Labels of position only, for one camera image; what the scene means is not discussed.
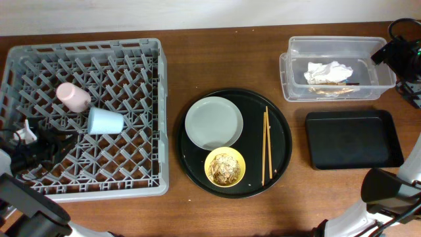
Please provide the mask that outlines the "pink cup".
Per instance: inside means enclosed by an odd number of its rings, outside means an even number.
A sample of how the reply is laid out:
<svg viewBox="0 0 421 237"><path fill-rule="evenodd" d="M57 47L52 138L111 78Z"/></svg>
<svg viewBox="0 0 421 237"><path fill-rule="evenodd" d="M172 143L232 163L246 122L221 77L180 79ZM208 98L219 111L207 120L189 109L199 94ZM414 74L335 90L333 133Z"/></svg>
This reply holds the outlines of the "pink cup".
<svg viewBox="0 0 421 237"><path fill-rule="evenodd" d="M70 82L60 84L56 90L56 96L70 111L75 113L88 109L91 102L90 94Z"/></svg>

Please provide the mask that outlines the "light blue cup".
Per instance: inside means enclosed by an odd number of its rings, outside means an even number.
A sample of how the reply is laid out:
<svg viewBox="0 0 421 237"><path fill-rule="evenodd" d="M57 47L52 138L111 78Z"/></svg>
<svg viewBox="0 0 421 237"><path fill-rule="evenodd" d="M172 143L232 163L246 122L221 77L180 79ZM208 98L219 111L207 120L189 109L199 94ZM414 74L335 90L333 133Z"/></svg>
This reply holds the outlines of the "light blue cup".
<svg viewBox="0 0 421 237"><path fill-rule="evenodd" d="M87 133L89 135L119 134L124 127L124 117L105 109L92 107L89 110Z"/></svg>

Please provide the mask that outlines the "white napkin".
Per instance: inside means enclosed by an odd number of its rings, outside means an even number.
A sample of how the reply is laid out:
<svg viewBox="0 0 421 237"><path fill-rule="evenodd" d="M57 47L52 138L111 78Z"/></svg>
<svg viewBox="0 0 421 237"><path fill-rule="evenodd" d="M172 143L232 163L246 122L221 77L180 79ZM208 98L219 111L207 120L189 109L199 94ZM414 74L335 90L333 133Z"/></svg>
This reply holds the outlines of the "white napkin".
<svg viewBox="0 0 421 237"><path fill-rule="evenodd" d="M310 85L339 84L353 75L353 69L337 61L328 64L309 62L303 75Z"/></svg>

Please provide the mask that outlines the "gold foil wrapper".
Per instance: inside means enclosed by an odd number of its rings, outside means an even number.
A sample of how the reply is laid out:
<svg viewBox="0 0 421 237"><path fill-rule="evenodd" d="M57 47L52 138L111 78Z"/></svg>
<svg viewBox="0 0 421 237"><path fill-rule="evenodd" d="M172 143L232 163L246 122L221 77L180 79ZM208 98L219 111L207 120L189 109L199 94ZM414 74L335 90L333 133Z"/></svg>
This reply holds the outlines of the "gold foil wrapper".
<svg viewBox="0 0 421 237"><path fill-rule="evenodd" d="M309 88L309 91L317 95L326 97L338 97L351 92L358 92L360 90L359 83L346 83L346 82L328 82L321 83L317 86Z"/></svg>

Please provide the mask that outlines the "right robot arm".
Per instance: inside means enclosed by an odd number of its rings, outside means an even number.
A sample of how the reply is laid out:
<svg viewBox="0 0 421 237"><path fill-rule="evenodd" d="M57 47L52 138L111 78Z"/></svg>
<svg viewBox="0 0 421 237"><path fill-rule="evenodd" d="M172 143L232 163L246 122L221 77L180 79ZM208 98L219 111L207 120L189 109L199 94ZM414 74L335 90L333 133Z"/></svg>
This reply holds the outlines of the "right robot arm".
<svg viewBox="0 0 421 237"><path fill-rule="evenodd" d="M371 59L385 63L400 78L396 90L407 101L420 100L414 86L420 83L420 40L390 34L391 41ZM311 236L381 236L390 226L420 220L420 140L393 174L370 169L364 177L360 199L344 214L322 221Z"/></svg>

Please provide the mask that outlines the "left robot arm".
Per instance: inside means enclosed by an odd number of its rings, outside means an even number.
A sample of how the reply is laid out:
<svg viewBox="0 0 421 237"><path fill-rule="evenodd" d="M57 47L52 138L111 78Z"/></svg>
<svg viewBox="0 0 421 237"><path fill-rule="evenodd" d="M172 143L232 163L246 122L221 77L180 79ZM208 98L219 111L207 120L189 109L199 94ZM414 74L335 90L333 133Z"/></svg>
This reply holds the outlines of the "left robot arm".
<svg viewBox="0 0 421 237"><path fill-rule="evenodd" d="M70 215L29 183L49 174L76 145L76 132L44 129L38 119L20 130L1 129L1 225L15 208L22 216L2 236L108 236L74 224Z"/></svg>

